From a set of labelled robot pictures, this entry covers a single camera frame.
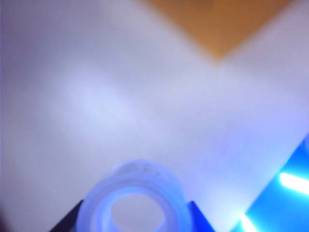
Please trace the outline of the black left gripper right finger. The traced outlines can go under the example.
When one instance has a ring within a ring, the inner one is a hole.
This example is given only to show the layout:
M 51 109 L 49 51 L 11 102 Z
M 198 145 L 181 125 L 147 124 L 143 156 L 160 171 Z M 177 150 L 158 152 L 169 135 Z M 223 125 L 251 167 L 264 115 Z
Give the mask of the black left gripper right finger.
M 194 201 L 187 203 L 192 218 L 193 232 L 215 232 Z

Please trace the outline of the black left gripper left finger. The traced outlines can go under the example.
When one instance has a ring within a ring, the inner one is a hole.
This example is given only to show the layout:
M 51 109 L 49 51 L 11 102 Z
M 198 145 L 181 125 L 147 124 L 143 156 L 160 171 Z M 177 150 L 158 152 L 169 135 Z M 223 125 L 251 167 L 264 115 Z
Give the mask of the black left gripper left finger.
M 74 232 L 79 209 L 83 200 L 79 201 L 51 230 L 50 232 Z

